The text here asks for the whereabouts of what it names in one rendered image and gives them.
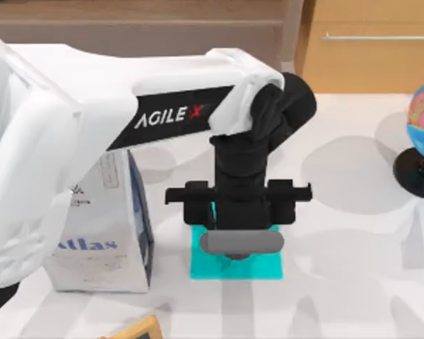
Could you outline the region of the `pale grey rounded box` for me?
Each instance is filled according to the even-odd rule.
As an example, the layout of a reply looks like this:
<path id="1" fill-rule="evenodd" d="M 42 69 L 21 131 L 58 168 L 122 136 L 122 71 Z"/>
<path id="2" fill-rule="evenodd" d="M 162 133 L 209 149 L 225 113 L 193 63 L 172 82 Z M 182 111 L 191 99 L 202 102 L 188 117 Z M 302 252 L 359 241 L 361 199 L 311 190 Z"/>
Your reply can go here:
<path id="1" fill-rule="evenodd" d="M 278 253 L 285 241 L 276 230 L 210 230 L 201 235 L 199 244 L 207 254 L 244 260 L 253 254 Z"/>

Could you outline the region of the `teal flat square mat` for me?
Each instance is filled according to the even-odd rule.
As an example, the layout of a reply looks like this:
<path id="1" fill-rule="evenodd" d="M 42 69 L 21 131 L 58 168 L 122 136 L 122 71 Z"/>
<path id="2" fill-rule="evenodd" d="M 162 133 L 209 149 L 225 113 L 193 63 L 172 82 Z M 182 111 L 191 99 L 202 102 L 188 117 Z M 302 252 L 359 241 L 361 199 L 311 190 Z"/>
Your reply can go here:
<path id="1" fill-rule="evenodd" d="M 200 247 L 206 233 L 204 225 L 191 226 L 189 276 L 193 280 L 282 280 L 283 259 L 280 252 L 253 254 L 243 260 L 232 260 L 223 254 L 207 254 Z"/>

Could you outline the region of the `white atlas book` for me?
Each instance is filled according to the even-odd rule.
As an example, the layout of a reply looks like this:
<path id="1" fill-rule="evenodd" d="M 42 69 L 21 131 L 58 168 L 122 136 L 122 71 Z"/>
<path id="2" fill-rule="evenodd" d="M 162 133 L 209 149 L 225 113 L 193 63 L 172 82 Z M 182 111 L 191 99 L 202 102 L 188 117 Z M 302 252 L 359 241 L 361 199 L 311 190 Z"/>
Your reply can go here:
<path id="1" fill-rule="evenodd" d="M 106 152 L 72 191 L 64 231 L 45 263 L 54 289 L 146 293 L 154 239 L 131 152 Z"/>

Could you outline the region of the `wooden framed blackboard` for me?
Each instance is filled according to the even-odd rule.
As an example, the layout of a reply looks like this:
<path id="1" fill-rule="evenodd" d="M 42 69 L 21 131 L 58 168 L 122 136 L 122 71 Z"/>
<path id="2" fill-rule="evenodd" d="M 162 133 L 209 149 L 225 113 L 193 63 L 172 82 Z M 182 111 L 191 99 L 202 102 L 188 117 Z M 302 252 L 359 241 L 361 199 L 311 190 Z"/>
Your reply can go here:
<path id="1" fill-rule="evenodd" d="M 147 316 L 110 337 L 100 339 L 163 339 L 163 334 L 157 317 Z"/>

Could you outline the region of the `colourful globe on black base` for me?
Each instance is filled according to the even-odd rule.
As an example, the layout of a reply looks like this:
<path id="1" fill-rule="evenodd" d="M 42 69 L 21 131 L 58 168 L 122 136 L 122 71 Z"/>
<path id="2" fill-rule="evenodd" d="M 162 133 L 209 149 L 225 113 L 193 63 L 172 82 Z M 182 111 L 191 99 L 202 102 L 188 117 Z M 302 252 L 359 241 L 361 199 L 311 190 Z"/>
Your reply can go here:
<path id="1" fill-rule="evenodd" d="M 407 192 L 424 198 L 424 84 L 411 100 L 406 131 L 413 146 L 396 157 L 394 177 Z"/>

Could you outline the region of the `pale wooden drawer front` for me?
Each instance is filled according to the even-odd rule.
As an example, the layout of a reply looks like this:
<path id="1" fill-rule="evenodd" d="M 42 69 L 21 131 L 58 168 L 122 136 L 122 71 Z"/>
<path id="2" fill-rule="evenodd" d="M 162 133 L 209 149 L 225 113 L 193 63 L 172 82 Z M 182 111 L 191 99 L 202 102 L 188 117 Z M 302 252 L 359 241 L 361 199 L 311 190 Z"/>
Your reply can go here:
<path id="1" fill-rule="evenodd" d="M 329 41 L 330 35 L 424 35 L 424 0 L 304 0 L 295 72 L 316 93 L 412 93 L 424 41 Z"/>

